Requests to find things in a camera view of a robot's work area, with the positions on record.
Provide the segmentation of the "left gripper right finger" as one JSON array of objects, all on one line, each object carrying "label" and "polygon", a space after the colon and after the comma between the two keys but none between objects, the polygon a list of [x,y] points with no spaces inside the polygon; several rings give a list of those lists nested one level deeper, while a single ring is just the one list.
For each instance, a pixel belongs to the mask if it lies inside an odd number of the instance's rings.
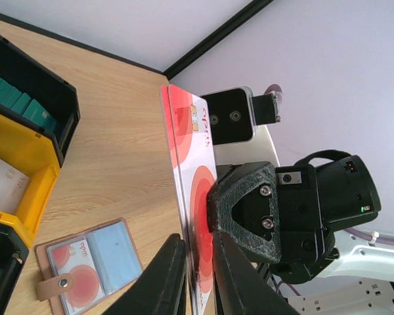
[{"label": "left gripper right finger", "polygon": [[297,314],[224,232],[213,233],[213,272],[216,314]]}]

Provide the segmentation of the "red white card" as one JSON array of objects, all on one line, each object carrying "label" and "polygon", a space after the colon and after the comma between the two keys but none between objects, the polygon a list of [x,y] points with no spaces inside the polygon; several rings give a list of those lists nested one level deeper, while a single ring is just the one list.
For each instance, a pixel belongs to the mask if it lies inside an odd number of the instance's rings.
[{"label": "red white card", "polygon": [[60,296],[66,314],[80,314],[105,297],[105,292],[84,236],[47,248],[55,276],[71,275],[73,285]]},{"label": "red white card", "polygon": [[207,102],[176,85],[161,88],[167,145],[186,241],[193,314],[203,314],[213,289],[213,238],[207,197],[216,183]]}]

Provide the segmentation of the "yellow bin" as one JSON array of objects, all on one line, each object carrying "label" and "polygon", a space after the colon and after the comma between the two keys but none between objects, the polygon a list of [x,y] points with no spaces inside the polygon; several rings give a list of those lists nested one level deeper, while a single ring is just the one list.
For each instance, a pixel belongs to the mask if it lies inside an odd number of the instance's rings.
[{"label": "yellow bin", "polygon": [[0,211],[0,223],[10,226],[31,248],[49,196],[60,174],[53,142],[0,112],[0,158],[30,178],[15,214]]}]

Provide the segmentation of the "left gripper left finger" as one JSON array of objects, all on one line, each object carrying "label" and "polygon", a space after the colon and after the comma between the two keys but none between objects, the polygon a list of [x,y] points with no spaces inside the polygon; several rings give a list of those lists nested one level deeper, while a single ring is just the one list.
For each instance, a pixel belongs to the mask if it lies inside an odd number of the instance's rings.
[{"label": "left gripper left finger", "polygon": [[104,313],[186,313],[186,248],[179,234],[166,239],[137,281]]}]

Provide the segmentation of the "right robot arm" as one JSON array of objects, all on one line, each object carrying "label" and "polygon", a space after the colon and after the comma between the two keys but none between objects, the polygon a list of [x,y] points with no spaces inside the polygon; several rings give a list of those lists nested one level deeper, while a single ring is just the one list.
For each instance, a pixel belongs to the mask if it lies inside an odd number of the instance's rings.
[{"label": "right robot arm", "polygon": [[394,314],[394,238],[363,160],[221,163],[208,195],[218,314]]}]

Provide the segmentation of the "white pink card stack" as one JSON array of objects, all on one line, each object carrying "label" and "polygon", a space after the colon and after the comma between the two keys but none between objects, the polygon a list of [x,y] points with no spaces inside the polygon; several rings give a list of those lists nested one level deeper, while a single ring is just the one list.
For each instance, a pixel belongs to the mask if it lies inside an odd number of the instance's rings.
[{"label": "white pink card stack", "polygon": [[0,159],[0,211],[14,215],[30,178]]}]

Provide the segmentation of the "black bin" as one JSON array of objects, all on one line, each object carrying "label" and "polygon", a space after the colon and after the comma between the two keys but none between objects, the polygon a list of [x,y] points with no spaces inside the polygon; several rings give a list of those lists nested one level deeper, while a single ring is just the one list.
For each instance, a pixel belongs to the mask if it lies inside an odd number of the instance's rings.
[{"label": "black bin", "polygon": [[63,165],[81,119],[76,88],[1,35],[0,78],[38,101],[56,121],[56,129],[41,127],[1,104],[0,114],[50,139]]},{"label": "black bin", "polygon": [[10,226],[0,223],[0,314],[4,314],[29,249]]}]

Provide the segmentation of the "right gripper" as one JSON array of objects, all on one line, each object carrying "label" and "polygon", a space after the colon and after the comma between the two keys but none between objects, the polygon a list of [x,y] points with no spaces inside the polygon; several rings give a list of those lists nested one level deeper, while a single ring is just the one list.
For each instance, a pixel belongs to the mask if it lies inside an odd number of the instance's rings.
[{"label": "right gripper", "polygon": [[323,221],[312,165],[275,172],[259,161],[216,171],[207,205],[211,233],[227,233],[251,262],[274,264],[272,273],[289,284],[309,282],[327,266],[335,238]]}]

